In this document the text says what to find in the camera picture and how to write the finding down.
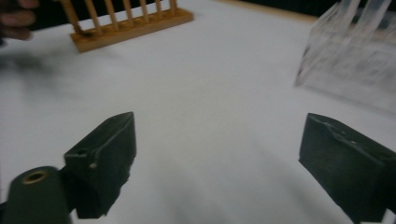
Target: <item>white table surface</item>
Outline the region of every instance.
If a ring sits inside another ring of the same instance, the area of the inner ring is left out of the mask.
[[[351,223],[298,162],[308,112],[396,149],[396,118],[294,79],[312,22],[180,0],[195,21],[78,54],[70,25],[0,49],[1,195],[108,117],[134,111],[130,181],[98,224]]]

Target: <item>dark background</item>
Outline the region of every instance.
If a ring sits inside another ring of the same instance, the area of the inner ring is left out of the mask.
[[[312,16],[320,16],[337,0],[243,0],[268,7],[278,7],[289,11],[300,12]],[[364,7],[367,0],[362,0],[360,7]],[[396,1],[390,3],[389,10],[396,11]]]

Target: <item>black plastic part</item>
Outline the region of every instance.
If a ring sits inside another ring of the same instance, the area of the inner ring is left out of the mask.
[[[396,153],[345,124],[308,114],[300,163],[354,223],[395,212]]]
[[[2,223],[4,213],[6,212],[7,203],[0,203],[0,223]]]
[[[69,224],[61,178],[54,167],[38,167],[11,183],[2,224]]]
[[[79,218],[105,215],[128,180],[136,155],[134,114],[105,120],[64,154],[62,169],[69,210]]]

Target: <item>wooden peg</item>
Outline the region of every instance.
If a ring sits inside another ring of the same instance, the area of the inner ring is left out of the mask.
[[[148,5],[146,0],[140,0],[140,6],[142,7],[143,18],[145,23],[149,23],[149,13],[148,13]]]
[[[132,10],[131,10],[131,2],[129,0],[123,0],[126,16],[128,17],[128,21],[130,25],[133,27],[134,26],[134,16],[132,15]]]
[[[119,24],[117,23],[116,14],[114,12],[113,3],[111,0],[105,0],[106,8],[108,15],[110,15],[111,22],[113,23],[114,30],[118,31],[120,29]]]
[[[85,4],[87,5],[88,11],[90,12],[90,16],[93,21],[93,25],[95,26],[97,34],[103,35],[103,31],[98,20],[98,15],[96,13],[96,9],[95,6],[93,5],[92,0],[85,0]]]
[[[169,0],[169,6],[171,8],[171,15],[175,16],[176,15],[176,8],[177,8],[176,0]]]
[[[71,3],[70,0],[62,0],[62,6],[64,7],[64,12],[66,13],[66,17],[69,20],[70,24],[73,25],[74,31],[76,34],[84,35],[84,32],[81,30],[81,27],[78,24],[78,16],[77,13]]]
[[[155,0],[155,6],[157,8],[157,16],[158,16],[158,20],[162,20],[163,19],[163,10],[161,7],[161,0]]]

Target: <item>screw hole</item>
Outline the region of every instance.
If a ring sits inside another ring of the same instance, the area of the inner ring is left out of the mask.
[[[36,171],[33,172],[29,175],[27,175],[23,180],[22,183],[25,185],[29,184],[34,184],[37,182],[40,182],[41,180],[45,179],[47,177],[47,172],[46,171]]]

